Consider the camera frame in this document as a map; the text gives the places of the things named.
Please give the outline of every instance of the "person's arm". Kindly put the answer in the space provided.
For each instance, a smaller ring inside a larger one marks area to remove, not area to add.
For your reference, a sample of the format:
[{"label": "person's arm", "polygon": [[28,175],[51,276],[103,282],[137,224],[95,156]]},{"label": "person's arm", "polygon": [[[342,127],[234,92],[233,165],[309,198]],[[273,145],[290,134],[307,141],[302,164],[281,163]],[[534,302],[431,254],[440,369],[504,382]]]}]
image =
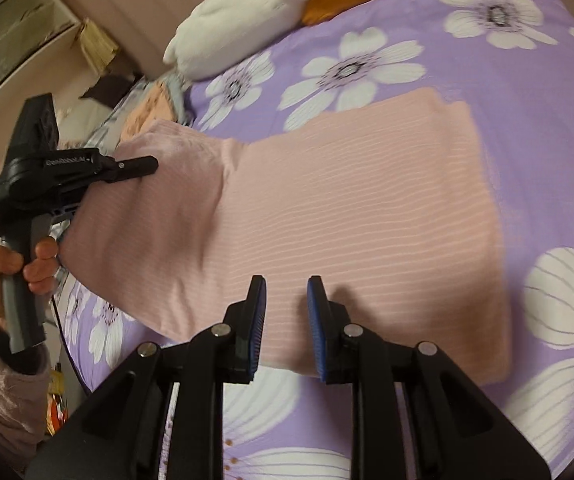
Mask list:
[{"label": "person's arm", "polygon": [[[23,274],[34,294],[49,294],[58,269],[55,240],[46,238],[36,246],[36,260]],[[22,256],[0,246],[0,276],[22,268]],[[0,283],[0,454],[22,471],[36,452],[46,423],[49,356],[44,345],[17,354],[9,351]]]}]

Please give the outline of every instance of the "folded pink fabric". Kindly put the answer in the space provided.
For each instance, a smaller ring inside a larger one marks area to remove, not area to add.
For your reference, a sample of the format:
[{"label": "folded pink fabric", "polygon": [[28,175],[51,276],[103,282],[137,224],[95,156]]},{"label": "folded pink fabric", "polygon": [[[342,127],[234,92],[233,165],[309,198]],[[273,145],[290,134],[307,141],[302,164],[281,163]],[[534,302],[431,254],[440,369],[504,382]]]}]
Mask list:
[{"label": "folded pink fabric", "polygon": [[313,370],[305,286],[352,320],[438,343],[478,383],[509,370],[502,236],[465,103],[419,89],[245,145],[159,121],[116,157],[153,176],[96,184],[62,246],[99,296],[184,341],[268,283],[261,362]]}]

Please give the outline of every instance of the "mattress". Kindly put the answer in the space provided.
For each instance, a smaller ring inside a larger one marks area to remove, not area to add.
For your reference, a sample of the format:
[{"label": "mattress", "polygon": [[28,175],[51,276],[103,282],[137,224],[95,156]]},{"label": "mattress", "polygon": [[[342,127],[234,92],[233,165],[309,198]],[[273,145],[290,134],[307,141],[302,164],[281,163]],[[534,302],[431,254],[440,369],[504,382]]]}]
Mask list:
[{"label": "mattress", "polygon": [[[406,51],[413,42],[422,48]],[[386,49],[397,53],[391,69],[370,73]],[[470,105],[504,225],[513,319],[512,373],[484,390],[560,474],[574,458],[574,18],[559,0],[375,0],[257,56],[267,63],[193,86],[194,127],[253,142],[426,86]],[[59,311],[91,389],[142,341],[173,343],[72,276]],[[225,469],[347,478],[350,404],[348,388],[261,368],[251,387],[225,389]]]}]

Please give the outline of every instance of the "metal pivot bolt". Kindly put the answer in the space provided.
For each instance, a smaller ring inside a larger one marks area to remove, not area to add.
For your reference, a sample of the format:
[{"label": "metal pivot bolt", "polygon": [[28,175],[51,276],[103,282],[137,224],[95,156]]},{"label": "metal pivot bolt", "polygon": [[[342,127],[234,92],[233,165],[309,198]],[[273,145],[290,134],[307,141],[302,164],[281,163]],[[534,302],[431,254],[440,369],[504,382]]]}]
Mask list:
[{"label": "metal pivot bolt", "polygon": [[420,345],[418,345],[418,351],[421,352],[423,355],[436,355],[438,352],[438,346],[430,341],[423,341]]},{"label": "metal pivot bolt", "polygon": [[345,325],[343,332],[345,332],[345,335],[348,337],[360,337],[363,335],[363,327],[351,323],[349,325]]},{"label": "metal pivot bolt", "polygon": [[216,337],[228,335],[231,332],[231,327],[227,323],[218,323],[211,327],[211,333]]},{"label": "metal pivot bolt", "polygon": [[151,357],[156,353],[156,345],[151,342],[141,343],[138,346],[138,355],[140,357]]}]

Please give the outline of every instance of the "finger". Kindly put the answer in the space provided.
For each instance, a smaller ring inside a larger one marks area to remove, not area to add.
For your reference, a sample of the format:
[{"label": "finger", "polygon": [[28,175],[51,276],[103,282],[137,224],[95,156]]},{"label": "finger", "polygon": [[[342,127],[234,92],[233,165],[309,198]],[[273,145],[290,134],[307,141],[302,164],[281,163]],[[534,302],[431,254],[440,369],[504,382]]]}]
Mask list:
[{"label": "finger", "polygon": [[58,254],[58,242],[50,236],[45,237],[36,244],[35,253],[40,260],[55,258]]},{"label": "finger", "polygon": [[30,283],[41,282],[45,278],[51,278],[59,267],[60,264],[55,258],[50,258],[49,260],[33,260],[29,265],[24,267],[22,275]]},{"label": "finger", "polygon": [[22,269],[22,254],[0,245],[0,274],[15,274]]},{"label": "finger", "polygon": [[51,276],[39,282],[30,283],[29,290],[32,291],[37,296],[43,296],[45,294],[51,294],[54,290],[56,290],[57,286],[58,283],[56,279],[53,276]]}]

